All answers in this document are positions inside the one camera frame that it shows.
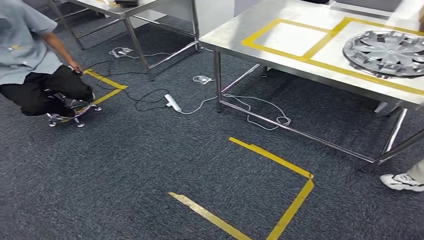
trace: yellow tape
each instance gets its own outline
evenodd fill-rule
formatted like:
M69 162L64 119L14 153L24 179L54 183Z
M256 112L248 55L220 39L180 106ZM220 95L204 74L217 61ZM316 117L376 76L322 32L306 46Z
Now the yellow tape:
M356 22L356 23L360 23L360 24L367 24L367 25L378 27L378 28L391 29L391 30L395 30L395 31L398 31L398 32L408 33L408 34L415 34L415 35L424 37L424 32L422 32L422 31L415 31L415 30L410 30L410 29L397 27L397 26L389 26L389 25L386 25L386 24L378 23L378 22L367 21L367 20L362 20L362 19L357 19L357 18L352 18L352 17L345 17L343 20L347 20L349 22Z
M272 53L272 54L275 54L275 55L280 55L282 57L301 61L301 62L310 64L310 65L313 65L313 66L316 66L316 67L331 70L331 71L334 71L334 72L337 72L337 73L340 73L340 74L355 77L355 78L362 79L362 80L372 82L372 83L375 83L375 84L380 84L380 85L383 85L383 86L386 86L386 87L389 87L389 88L401 90L401 91L411 93L411 94L417 94L417 95L423 95L424 96L424 90L421 90L421 89L417 89L417 88L413 88L413 87L410 87L410 86L405 86L405 85L402 85L402 84L386 81L384 79L381 79L381 78L378 78L378 77L373 77L371 75L367 75L367 74L363 74L363 73L360 73L360 72L344 69L344 68L341 68L341 67L338 67L338 66L330 65L330 64L327 64L327 63L311 60L311 58L318 51L320 51L326 44L328 44L328 42L331 41L331 39L333 39L338 33L340 33L340 31L342 31L343 28L346 27L350 22L362 23L362 24L367 24L367 25L379 27L379 28L386 28L386 29L391 29L391 30L395 30L395 31L399 31L399 32L424 36L424 32L410 30L410 29L396 27L396 26L388 26L388 25L385 25L385 24L377 23L377 22L366 21L366 20L350 18L350 17L345 17L332 30L322 29L322 28L318 28L318 27L315 27L315 26L306 25L306 24L302 24L302 23L298 23L298 22L292 22L292 21L288 21L288 20L284 20L284 19L274 19L269 24L264 26L262 29L253 33L252 35L250 35L246 39L242 40L241 44L243 44L246 47L254 48L254 49L261 50L261 51L268 52L268 53ZM318 43L316 43L311 49L309 49L303 56L293 55L293 54L290 54L290 53L287 53L287 52L279 51L279 50L276 50L276 49L255 43L255 40L257 38L259 38L261 35L268 32L269 30L271 30L273 27L275 27L279 23L292 24L292 25L295 25L295 26L300 26L300 27L304 27L304 28L308 28L308 29L322 31L322 32L325 32L325 33L328 33L328 34L326 36L324 36Z
M270 152L268 152L268 151L266 151L266 150L264 150L264 149L262 149L262 148L260 148L258 146L244 143L244 142L242 142L240 140L237 140L237 139L235 139L233 137L230 137L228 140L230 140L231 142L233 142L235 144L238 144L238 145L240 145L240 146L242 146L242 147L244 147L246 149L249 149L249 150L251 150L251 151L253 151L253 152L257 153L257 154L260 154L260 155L262 155L262 156L264 156L266 158L269 158L269 159L273 160L274 162L276 162L278 164L281 164L284 167L292 170L293 172L304 176L305 178L308 178L308 179L314 178L314 175L312 175L308 171L306 171L306 170L304 170L304 169L302 169L302 168L300 168L300 167L298 167L298 166L296 166L296 165L294 165L294 164L292 164L292 163L290 163L290 162L282 159L281 157L279 157L277 155L274 155L274 154L272 154L272 153L270 153Z
M205 219L209 220L209 222L213 223L220 229L227 232L229 235L233 236L237 240L252 240L250 237L244 235L239 230L232 227L230 224L226 223L225 221L221 220L219 217L213 215L208 210L204 209L194 201L190 200L188 197L184 195L179 195L173 192L168 192L169 195L174 197L176 200L180 201L182 204L188 206L193 211L198 213L200 216L204 217Z
M305 201L305 199L307 198L307 196L309 195L309 193L312 191L313 188L314 188L314 183L312 182L312 179L308 179L306 184L303 186L302 190L299 192L299 194L296 196L294 201L291 203L291 205L282 215L281 219L278 221L277 225L268 235L266 240L277 240L281 236L284 229L286 229L287 225L290 223L293 216L299 210L299 208L301 207L301 205L303 204L303 202Z
M109 78L107 78L107 77L101 76L101 75L99 75L99 74L97 74L97 73L93 72L91 69L87 69L87 70L85 70L85 71L84 71L84 73L85 73L85 74L88 74L88 75L92 76L93 78L98 79L98 80L100 80L100 81L102 81L102 82L104 82L104 83L106 83L106 84L109 84L109 85L111 85L111 86L113 86L113 87L115 87L115 88L117 88L117 89L121 89L121 90L123 90L123 89L127 88L127 86L124 86L124 85L118 84L118 83L116 83L116 82L114 82L114 81L110 80L110 79L109 79Z
M113 87L117 88L117 89L109 92L108 94L106 94L106 95L104 95L102 97L97 98L94 102L92 102L93 104L96 104L96 105L97 104L100 104L101 102L104 102L105 100L107 100L107 99L109 99L111 97L113 97L114 95L118 94L120 91L122 91L122 90L124 90L124 89L126 89L128 87L128 86L124 86L124 85L118 84L118 83L116 83L116 82L114 82L114 81L112 81L112 80L110 80L110 79L108 79L106 77L100 76L99 74L93 72L91 69L85 70L83 72L83 74L88 74L88 75L90 75L90 76L92 76L92 77L94 77L94 78L96 78L96 79L98 79L98 80L100 80L102 82L105 82L105 83L107 83L109 85L112 85ZM84 108L76 111L76 113L79 114L82 111L84 111ZM62 123L67 123L67 122L69 122L69 119L61 120L61 122Z
M337 34L340 33L348 24L349 20L343 19L339 22L327 35L325 35L319 42L317 42L313 47L311 47L301 58L305 60L311 59L315 54L317 54L325 45L327 45Z

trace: yellow tape square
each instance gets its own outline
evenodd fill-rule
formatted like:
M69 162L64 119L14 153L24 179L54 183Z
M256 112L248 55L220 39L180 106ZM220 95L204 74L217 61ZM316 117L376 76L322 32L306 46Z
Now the yellow tape square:
M416 30L410 30L410 29L396 27L396 26L389 26L389 25L385 25L385 24L381 24L381 23L377 23L377 22L366 21L366 20L361 20L361 19L356 19L356 18L351 18L351 17L345 17L333 29L324 29L324 28L320 28L320 27L316 27L316 26L312 26L312 25L307 25L307 24L303 24L303 23L299 23L299 22L294 22L294 21L290 21L290 20L286 20L286 19L277 18L277 19L274 19L273 21L271 21L270 23L268 23L266 26L264 26L263 28L261 28L257 32L253 33L252 35L250 35L247 38L245 38L244 40L242 40L241 44L246 46L246 47L250 47L250 48L253 48L253 49L260 50L260 51L268 52L268 53L271 53L271 54L276 54L276 55L279 55L279 56L282 56L282 57L285 57L285 58L290 58L290 59L294 59L294 60L297 60L297 61L301 61L301 62L310 64L310 65L313 65L313 66L328 69L330 71L338 72L338 73L341 73L341 74L345 74L345 75L355 77L355 78L358 78L358 79L362 79L362 80L365 80L365 81L369 81L369 82L372 82L372 83L380 84L380 85L383 85L383 86L386 86L386 87L389 87L389 88L393 88L393 89L397 89L397 90L400 90L400 91L424 96L424 90L421 90L421 89L417 89L417 88L414 88L414 87L398 84L398 83L395 83L395 82L390 82L390 81L387 81L385 79L374 77L372 75L363 74L363 73L358 72L358 71L345 69L345 68L342 68L342 67L334 66L334 65L331 65L331 64L327 64L327 63L324 63L324 62L320 62L320 61L316 61L316 60L311 59L318 51L320 51L323 47L325 47L337 34L339 34L351 22L366 24L366 25L370 25L370 26L374 26L374 27L378 27L378 28L390 29L390 30L394 30L394 31L398 31L398 32L407 33L407 34L424 36L424 32L420 32L420 31L416 31ZM259 37L261 37L265 33L269 32L270 30L272 30L275 26L277 26L280 23L285 23L285 24L290 24L290 25L302 27L302 28L308 28L308 29L312 29L312 30L325 32L326 35L321 40L319 40L313 47L311 47L302 56L290 54L288 52L280 51L280 50L277 50L277 49L274 49L274 48L270 48L270 47L255 43L255 41Z

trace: table leg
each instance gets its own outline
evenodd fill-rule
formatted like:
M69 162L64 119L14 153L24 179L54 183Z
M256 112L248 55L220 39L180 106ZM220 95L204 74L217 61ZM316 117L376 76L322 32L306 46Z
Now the table leg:
M69 25L66 23L64 15L61 13L61 11L56 6L56 4L53 2L53 0L47 0L47 4L50 6L50 8L53 10L53 12L59 17L61 23L63 24L65 29L70 33L70 35L73 37L74 41L79 46L79 48L84 50L83 44L80 42L78 37L75 35L74 31L72 31L71 27L69 27Z
M216 111L221 113L222 105L221 105L221 53L218 51L213 52L213 66L215 71L215 84L216 84Z
M199 45L199 19L198 19L198 10L196 8L196 0L191 0L191 12L193 14L193 31L194 31L194 41L197 44L194 46L196 51L200 50Z
M393 108L393 110L391 110L391 111L387 114L387 116L391 117L391 116L393 116L393 115L395 115L395 114L399 113L399 111L401 111L401 109L402 109L401 107L397 106L397 107Z
M133 25L131 24L130 19L125 18L123 21L125 23L126 30L128 31L129 37L132 40L132 44L134 45L135 50L137 51L138 55L140 56L139 59L140 59L141 65L145 69L150 80L153 80L152 71L149 68L146 57L143 53L142 47L140 46L140 42L137 39L136 33L134 32Z
M396 136L398 135L399 130L401 129L402 123L404 122L407 112L408 109L402 108L402 112L397 117L393 129L391 130L390 136L388 137L387 142L385 143L383 152L381 153L382 155L392 150L393 143L395 142Z
M261 78L266 78L266 77L268 77L268 67L262 66L262 76L261 76Z
M374 161L374 163L370 163L370 164L365 165L363 168L361 168L361 170L364 171L364 172L369 172L369 171L374 170L378 165L381 165L385 161L393 158L394 156L403 152L407 148L418 143L422 139L424 139L424 129L421 130L419 133L415 134L414 136L410 137L408 140L399 144L397 147L393 148L391 151L388 151L385 154L381 155L379 158L377 158Z

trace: white sneaker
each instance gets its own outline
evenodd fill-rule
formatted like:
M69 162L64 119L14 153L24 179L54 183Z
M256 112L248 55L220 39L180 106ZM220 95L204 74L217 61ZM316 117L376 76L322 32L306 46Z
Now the white sneaker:
M423 192L424 184L415 181L406 173L394 175L387 174L380 177L382 183L387 187L395 190L412 190L415 192Z

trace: shoe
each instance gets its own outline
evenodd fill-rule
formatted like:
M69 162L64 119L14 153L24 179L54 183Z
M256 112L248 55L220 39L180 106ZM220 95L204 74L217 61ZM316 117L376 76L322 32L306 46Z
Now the shoe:
M380 177L380 180L387 187L395 190L412 190L415 192L423 192L424 184L415 181L408 174L387 174Z
M81 100L81 101L86 102L86 103L92 103L92 102L94 102L94 99L96 99L96 96L94 95L94 92L92 92L90 99L87 99L87 100L84 99L84 100Z
M77 112L74 109L64 107L56 115L60 119L71 119L77 115Z

